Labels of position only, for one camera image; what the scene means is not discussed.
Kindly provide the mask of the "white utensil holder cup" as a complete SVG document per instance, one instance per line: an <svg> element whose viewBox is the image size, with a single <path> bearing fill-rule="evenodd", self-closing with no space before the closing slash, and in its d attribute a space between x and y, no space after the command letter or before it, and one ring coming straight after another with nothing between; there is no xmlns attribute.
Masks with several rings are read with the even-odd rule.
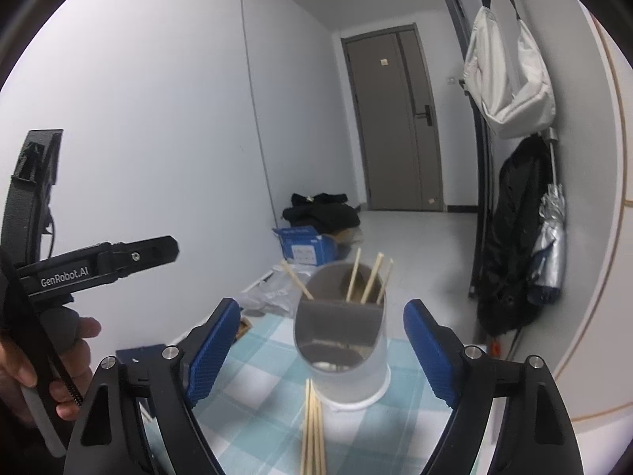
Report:
<svg viewBox="0 0 633 475"><path fill-rule="evenodd" d="M371 267L359 264L351 302L345 302L352 263L323 265L306 283L315 297L301 297L294 317L294 342L308 368L316 395L332 410L356 412L386 393L387 366L384 304L377 304L377 277L361 304Z"/></svg>

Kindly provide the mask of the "wooden chopstick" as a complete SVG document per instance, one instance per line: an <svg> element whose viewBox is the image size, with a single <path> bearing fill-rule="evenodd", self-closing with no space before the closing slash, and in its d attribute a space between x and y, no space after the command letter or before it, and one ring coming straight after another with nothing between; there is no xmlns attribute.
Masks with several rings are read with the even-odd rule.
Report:
<svg viewBox="0 0 633 475"><path fill-rule="evenodd" d="M290 264L286 260L282 260L280 262L282 269L290 276L293 283L300 289L300 292L305 296L308 300L315 300L315 297L310 293L307 286L303 284L300 278L297 277L296 272L292 269Z"/></svg>
<svg viewBox="0 0 633 475"><path fill-rule="evenodd" d="M300 474L312 473L312 390L311 381L305 383L305 410L303 411L303 440L301 440Z"/></svg>
<svg viewBox="0 0 633 475"><path fill-rule="evenodd" d="M365 289L363 291L362 298L360 298L359 302L361 304L366 304L367 303L367 301L369 299L369 296L370 296L370 294L372 292L372 289L373 289L373 286L374 286L374 282L375 282L375 280L377 280L378 273L379 273L379 270L381 268L383 260L384 260L384 254L382 252L379 252L377 257L375 258L375 261L373 263L372 269L370 271L370 276L369 276L369 279L368 279L368 281L366 283Z"/></svg>
<svg viewBox="0 0 633 475"><path fill-rule="evenodd" d="M315 430L315 432L313 433L313 440L315 440L315 473L317 473L318 475L325 475L326 455L322 404L315 393L312 395L312 400L313 429Z"/></svg>
<svg viewBox="0 0 633 475"><path fill-rule="evenodd" d="M350 281L348 284L347 295L345 295L345 302L351 302L354 293L354 286L356 282L357 272L359 268L360 258L362 257L362 248L358 247L355 254L354 264L350 275Z"/></svg>
<svg viewBox="0 0 633 475"><path fill-rule="evenodd" d="M385 295L386 295L386 287L389 285L389 279L390 279L390 275L393 272L394 264L395 264L394 260L391 258L389 260L389 264L387 265L386 273L382 281L381 289L377 298L377 304L381 304L381 305L384 304Z"/></svg>

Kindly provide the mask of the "navy Jordan shoe box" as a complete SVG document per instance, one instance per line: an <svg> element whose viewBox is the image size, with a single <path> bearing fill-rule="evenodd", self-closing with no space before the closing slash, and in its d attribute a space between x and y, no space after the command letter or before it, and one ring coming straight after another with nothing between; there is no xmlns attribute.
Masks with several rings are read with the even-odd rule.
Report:
<svg viewBox="0 0 633 475"><path fill-rule="evenodd" d="M148 357L160 355L164 348L166 348L166 345L161 343L138 346L137 348L124 348L116 351L116 357L124 365L132 365L132 363L141 363Z"/></svg>

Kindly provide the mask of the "brown slipper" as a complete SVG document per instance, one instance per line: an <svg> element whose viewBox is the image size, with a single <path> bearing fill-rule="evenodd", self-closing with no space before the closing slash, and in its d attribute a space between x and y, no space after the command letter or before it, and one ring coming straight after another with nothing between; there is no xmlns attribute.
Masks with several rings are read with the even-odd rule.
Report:
<svg viewBox="0 0 633 475"><path fill-rule="evenodd" d="M239 341L242 337L244 337L250 330L252 329L252 322L250 322L245 317L240 319L239 327L235 336L234 341Z"/></svg>

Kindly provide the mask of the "black hanging jacket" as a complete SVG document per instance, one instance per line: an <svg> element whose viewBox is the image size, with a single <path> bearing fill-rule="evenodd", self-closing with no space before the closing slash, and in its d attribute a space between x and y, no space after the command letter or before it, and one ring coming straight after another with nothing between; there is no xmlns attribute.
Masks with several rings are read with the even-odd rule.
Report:
<svg viewBox="0 0 633 475"><path fill-rule="evenodd" d="M491 337L520 329L538 315L538 306L528 300L529 272L541 227L538 209L552 181L549 150L538 134L523 139L500 169L478 301L479 324Z"/></svg>

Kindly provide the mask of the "grey plastic bag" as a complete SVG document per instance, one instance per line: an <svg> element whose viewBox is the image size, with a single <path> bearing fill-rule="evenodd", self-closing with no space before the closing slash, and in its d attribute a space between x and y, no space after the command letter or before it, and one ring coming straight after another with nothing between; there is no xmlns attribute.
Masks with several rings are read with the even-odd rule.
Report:
<svg viewBox="0 0 633 475"><path fill-rule="evenodd" d="M244 310L293 317L303 291L283 269L272 270L266 278L251 284L235 300Z"/></svg>

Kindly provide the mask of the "silver folded umbrella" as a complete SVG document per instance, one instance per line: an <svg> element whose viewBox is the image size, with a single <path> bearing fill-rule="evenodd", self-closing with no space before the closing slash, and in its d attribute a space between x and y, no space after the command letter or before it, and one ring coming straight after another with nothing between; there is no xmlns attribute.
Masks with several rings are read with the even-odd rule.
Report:
<svg viewBox="0 0 633 475"><path fill-rule="evenodd" d="M553 127L542 133L549 150L552 182L541 198L538 215L540 231L534 244L529 271L528 300L535 306L554 304L561 294L567 266L567 236L565 218L567 204L558 175L557 145L558 134Z"/></svg>

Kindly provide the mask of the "blue cardboard box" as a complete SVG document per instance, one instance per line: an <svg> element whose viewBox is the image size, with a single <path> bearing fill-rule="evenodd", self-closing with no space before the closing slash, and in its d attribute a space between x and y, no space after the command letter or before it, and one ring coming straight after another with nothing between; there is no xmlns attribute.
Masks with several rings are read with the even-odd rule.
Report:
<svg viewBox="0 0 633 475"><path fill-rule="evenodd" d="M337 260L338 245L332 237L319 234L313 226L274 228L283 258L294 264L322 266Z"/></svg>

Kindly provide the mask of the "black clothes pile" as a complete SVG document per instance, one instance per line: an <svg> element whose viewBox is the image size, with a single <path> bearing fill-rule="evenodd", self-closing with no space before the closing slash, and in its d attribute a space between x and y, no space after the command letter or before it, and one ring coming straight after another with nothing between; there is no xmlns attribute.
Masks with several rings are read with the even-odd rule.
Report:
<svg viewBox="0 0 633 475"><path fill-rule="evenodd" d="M313 196L294 193L291 206L282 211L282 218L292 227L311 226L319 234L337 234L360 225L358 212L348 201L345 193Z"/></svg>

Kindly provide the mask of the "brown entrance door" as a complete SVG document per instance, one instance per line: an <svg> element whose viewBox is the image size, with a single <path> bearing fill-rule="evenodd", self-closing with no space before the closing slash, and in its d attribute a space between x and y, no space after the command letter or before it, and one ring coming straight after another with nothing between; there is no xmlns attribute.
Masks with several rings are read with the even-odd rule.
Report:
<svg viewBox="0 0 633 475"><path fill-rule="evenodd" d="M369 208L443 211L434 97L416 25L351 36L342 48Z"/></svg>

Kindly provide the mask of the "white hanging bag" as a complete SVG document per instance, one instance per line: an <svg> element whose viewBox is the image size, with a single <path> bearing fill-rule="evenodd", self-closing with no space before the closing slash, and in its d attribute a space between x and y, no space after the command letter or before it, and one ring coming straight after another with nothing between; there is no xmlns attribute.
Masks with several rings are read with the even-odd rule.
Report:
<svg viewBox="0 0 633 475"><path fill-rule="evenodd" d="M533 34L519 19L516 55L508 54L501 25L483 6L475 16L464 59L464 82L499 139L519 139L548 129L557 106L553 84Z"/></svg>

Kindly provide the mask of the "black framed glass door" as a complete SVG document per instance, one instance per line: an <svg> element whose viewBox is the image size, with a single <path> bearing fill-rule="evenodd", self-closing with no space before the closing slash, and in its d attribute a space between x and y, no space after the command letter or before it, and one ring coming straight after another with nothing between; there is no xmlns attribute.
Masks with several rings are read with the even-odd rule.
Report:
<svg viewBox="0 0 633 475"><path fill-rule="evenodd" d="M451 17L461 54L466 58L470 41L470 26L466 13L459 0L444 0ZM475 152L478 158L478 225L476 225L475 249L471 272L469 297L479 296L483 273L483 252L485 240L489 232L493 216L493 160L489 148L489 129L479 109L468 94L462 76L458 75L458 83L470 104L475 136Z"/></svg>

